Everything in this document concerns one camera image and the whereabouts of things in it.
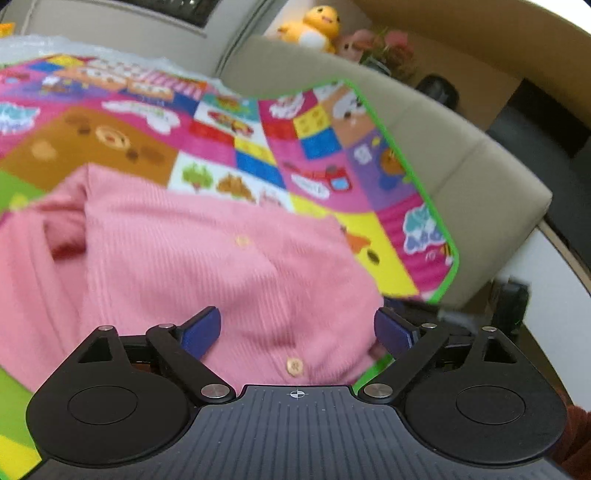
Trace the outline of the pink knit cardigan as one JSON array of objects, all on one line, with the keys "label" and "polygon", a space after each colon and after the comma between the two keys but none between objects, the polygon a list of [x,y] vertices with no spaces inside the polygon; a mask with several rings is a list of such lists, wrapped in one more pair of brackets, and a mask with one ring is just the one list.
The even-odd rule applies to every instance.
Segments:
[{"label": "pink knit cardigan", "polygon": [[338,221],[88,165],[1,219],[1,365],[38,389],[98,326],[140,335],[221,311],[204,357],[246,384],[353,384],[385,354],[384,300]]}]

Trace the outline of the yellow duck plush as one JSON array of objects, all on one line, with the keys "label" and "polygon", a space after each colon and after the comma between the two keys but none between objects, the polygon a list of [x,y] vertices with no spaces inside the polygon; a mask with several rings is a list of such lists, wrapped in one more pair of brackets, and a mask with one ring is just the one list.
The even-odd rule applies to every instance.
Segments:
[{"label": "yellow duck plush", "polygon": [[286,22],[276,29],[283,42],[329,54],[335,54],[335,40],[340,32],[341,17],[329,5],[315,6],[300,21]]}]

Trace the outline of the pink plush toy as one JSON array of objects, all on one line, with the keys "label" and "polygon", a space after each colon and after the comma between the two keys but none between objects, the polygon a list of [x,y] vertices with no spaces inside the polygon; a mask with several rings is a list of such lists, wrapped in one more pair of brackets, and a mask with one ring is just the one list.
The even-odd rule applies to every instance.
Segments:
[{"label": "pink plush toy", "polygon": [[339,57],[359,63],[363,52],[372,46],[375,34],[367,29],[361,29],[353,34],[342,35],[335,41],[335,54]]}]

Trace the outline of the colourful cartoon play mat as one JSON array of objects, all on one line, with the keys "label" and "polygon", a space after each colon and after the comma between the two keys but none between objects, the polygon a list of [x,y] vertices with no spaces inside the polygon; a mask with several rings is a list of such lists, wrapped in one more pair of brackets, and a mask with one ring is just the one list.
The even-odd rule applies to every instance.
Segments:
[{"label": "colourful cartoon play mat", "polygon": [[[96,165],[168,191],[338,221],[382,297],[437,301],[459,253],[360,90],[270,98],[154,68],[58,54],[1,69],[1,219]],[[1,365],[1,475],[37,462],[31,392]]]}]

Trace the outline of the dark barred window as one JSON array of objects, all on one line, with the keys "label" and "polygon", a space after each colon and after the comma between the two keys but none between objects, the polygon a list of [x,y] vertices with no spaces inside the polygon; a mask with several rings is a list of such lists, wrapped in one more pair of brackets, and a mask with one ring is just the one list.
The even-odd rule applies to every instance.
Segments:
[{"label": "dark barred window", "polygon": [[221,0],[129,0],[127,4],[204,28]]}]

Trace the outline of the small yellow toy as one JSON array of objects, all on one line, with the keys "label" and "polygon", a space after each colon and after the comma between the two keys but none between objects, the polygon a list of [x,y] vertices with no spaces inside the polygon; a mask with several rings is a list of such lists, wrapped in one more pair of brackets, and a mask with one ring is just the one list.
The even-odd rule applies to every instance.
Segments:
[{"label": "small yellow toy", "polygon": [[0,24],[0,38],[12,36],[15,31],[14,23],[1,23]]}]

